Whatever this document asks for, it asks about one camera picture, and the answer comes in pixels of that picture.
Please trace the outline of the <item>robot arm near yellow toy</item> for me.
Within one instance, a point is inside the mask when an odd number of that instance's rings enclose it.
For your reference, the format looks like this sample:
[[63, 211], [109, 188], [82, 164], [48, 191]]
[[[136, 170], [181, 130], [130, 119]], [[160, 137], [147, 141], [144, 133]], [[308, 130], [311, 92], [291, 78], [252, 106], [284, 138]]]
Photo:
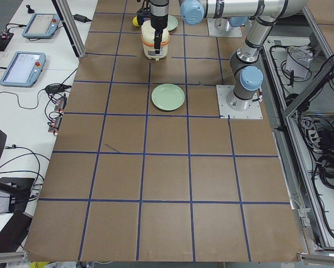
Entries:
[[196, 25], [205, 18], [249, 17], [255, 19], [244, 45], [236, 52], [244, 62], [256, 62], [259, 50], [277, 19], [299, 12], [307, 1], [179, 1], [183, 20]]

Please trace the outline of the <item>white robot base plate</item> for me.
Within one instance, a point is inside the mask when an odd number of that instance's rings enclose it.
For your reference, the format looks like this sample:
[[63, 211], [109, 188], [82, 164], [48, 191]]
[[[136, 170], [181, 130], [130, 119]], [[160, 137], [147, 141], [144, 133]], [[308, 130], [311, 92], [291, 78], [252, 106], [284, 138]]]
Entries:
[[234, 95], [234, 85], [217, 85], [219, 115], [223, 119], [263, 119], [257, 93], [252, 99], [241, 100]]

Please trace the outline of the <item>second white robot base plate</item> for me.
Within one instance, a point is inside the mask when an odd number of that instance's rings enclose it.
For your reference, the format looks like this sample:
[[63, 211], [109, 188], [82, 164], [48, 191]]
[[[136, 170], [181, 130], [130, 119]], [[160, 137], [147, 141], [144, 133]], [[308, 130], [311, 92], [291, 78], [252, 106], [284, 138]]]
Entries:
[[229, 38], [241, 38], [241, 26], [234, 18], [208, 18], [207, 26], [209, 36], [212, 37], [229, 37]]

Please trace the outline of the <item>black gripper pressing arm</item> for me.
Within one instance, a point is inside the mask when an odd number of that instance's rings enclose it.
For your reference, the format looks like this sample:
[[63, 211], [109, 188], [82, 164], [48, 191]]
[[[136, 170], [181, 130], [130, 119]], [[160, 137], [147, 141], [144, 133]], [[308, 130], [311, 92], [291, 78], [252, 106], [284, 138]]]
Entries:
[[167, 27], [169, 0], [150, 0], [149, 11], [151, 15], [151, 26], [154, 32], [154, 49], [160, 54], [162, 43], [162, 31]]

